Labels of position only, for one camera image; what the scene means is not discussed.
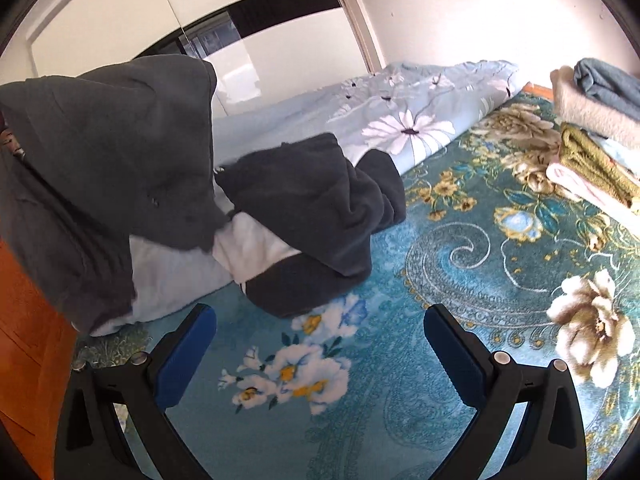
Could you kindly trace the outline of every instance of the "pink towel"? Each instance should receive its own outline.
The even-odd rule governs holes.
[[[631,234],[640,238],[640,216],[635,215],[631,209],[622,205],[615,198],[560,164],[557,159],[546,168],[546,176],[551,182],[567,188],[580,198],[599,207],[604,213],[626,227]]]

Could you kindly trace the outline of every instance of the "teal floral rug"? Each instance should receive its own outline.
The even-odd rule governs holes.
[[[168,416],[213,478],[428,478],[474,415],[424,338],[433,303],[519,363],[567,361],[598,478],[640,414],[640,240],[546,179],[558,129],[549,102],[520,94],[411,170],[407,220],[374,236],[371,277],[306,316],[275,319],[235,285],[201,300],[218,334]],[[117,364],[188,310],[79,351]],[[130,423],[126,435],[159,478]]]

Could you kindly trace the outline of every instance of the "wooden cabinet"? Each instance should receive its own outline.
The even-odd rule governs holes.
[[[75,340],[0,240],[0,420],[43,480],[53,478]]]

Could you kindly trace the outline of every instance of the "wooden baseboard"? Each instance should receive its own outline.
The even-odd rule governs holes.
[[[551,88],[546,88],[540,85],[534,85],[533,83],[527,83],[524,87],[525,92],[529,92],[537,97],[543,97],[545,99],[549,99],[550,101],[554,100],[554,91]]]

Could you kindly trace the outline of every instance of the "blue folded cloth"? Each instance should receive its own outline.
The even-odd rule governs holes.
[[[640,79],[587,57],[575,66],[574,80],[588,97],[640,121]]]

